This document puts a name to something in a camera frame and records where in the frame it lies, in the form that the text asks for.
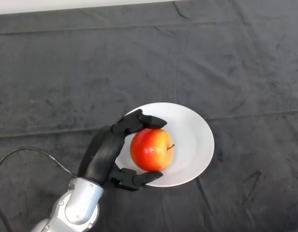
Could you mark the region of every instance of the gray cloth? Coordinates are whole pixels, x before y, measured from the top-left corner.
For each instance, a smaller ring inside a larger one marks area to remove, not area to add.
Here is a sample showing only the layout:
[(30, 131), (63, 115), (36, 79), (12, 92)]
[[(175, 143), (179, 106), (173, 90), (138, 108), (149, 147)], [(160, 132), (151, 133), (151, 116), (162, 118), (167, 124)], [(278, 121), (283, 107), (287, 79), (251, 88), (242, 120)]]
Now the gray cloth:
[[(77, 172), (97, 128), (159, 101), (206, 119), (211, 164), (172, 188), (106, 186), (93, 231), (298, 231), (298, 0), (0, 15), (0, 158), (31, 145)], [(35, 152), (10, 157), (13, 230), (48, 217), (69, 179)]]

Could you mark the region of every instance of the robotic hand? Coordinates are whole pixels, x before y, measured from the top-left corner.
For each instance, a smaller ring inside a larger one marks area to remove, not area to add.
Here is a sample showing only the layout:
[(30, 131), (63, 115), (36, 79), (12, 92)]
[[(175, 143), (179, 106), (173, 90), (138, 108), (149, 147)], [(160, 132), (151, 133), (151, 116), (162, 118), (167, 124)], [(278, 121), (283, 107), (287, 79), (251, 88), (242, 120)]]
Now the robotic hand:
[(145, 128), (160, 129), (166, 124), (163, 119), (144, 115), (139, 109), (116, 124), (101, 128), (91, 140), (81, 161), (78, 177), (70, 181), (68, 192), (55, 203), (50, 218), (38, 223), (31, 232), (86, 232), (97, 221), (98, 201), (103, 194), (101, 186), (107, 180), (117, 188), (135, 191), (160, 178), (163, 175), (161, 172), (137, 175), (131, 169), (112, 171), (112, 168), (126, 136)]

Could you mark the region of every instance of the apple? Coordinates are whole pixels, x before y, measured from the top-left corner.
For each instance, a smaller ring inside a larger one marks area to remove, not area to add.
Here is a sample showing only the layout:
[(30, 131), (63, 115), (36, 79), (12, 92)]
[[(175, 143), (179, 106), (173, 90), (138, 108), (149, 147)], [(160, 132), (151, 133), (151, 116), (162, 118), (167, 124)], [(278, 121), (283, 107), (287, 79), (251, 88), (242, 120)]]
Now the apple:
[(163, 129), (143, 129), (130, 144), (130, 154), (141, 169), (163, 171), (173, 161), (173, 144), (170, 134)]

